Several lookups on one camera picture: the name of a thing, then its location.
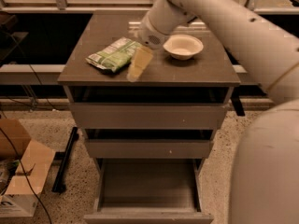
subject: cardboard box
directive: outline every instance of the cardboard box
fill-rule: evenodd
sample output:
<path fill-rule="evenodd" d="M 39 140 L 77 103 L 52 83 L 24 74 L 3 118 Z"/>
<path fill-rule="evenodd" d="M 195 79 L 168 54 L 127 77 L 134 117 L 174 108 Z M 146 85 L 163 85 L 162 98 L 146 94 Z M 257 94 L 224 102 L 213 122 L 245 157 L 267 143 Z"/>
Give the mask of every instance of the cardboard box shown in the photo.
<path fill-rule="evenodd" d="M 22 154 L 21 161 L 28 175 L 31 186 L 38 197 L 44 188 L 55 151 L 30 138 L 28 132 L 14 119 L 0 119 L 0 128 L 7 134 L 12 143 Z M 0 132 L 0 160 L 9 158 L 15 152 L 11 144 Z M 38 200 L 31 191 L 22 168 L 19 165 L 3 196 L 0 196 L 0 217 L 32 217 Z"/>

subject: cabinet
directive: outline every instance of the cabinet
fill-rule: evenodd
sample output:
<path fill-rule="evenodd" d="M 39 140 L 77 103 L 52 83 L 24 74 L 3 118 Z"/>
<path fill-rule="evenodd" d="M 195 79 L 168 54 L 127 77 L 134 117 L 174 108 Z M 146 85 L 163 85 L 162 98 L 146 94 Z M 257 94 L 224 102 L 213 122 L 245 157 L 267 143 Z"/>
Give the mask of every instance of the cabinet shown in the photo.
<path fill-rule="evenodd" d="M 204 50 L 185 62 L 158 50 L 135 83 L 125 69 L 108 76 L 85 61 L 122 36 L 134 39 L 129 24 L 145 12 L 95 12 L 59 77 L 100 173 L 94 212 L 84 218 L 207 224 L 198 175 L 239 85 L 221 43 L 208 29 L 176 30 L 201 39 Z"/>

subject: bowl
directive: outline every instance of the bowl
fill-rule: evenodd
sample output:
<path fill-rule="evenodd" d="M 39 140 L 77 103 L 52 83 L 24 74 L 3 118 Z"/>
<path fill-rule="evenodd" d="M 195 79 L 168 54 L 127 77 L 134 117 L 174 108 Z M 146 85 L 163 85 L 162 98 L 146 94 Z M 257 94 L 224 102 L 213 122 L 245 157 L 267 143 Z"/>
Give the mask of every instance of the bowl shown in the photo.
<path fill-rule="evenodd" d="M 204 48 L 203 43 L 190 35 L 171 35 L 164 43 L 164 49 L 178 60 L 188 60 Z"/>

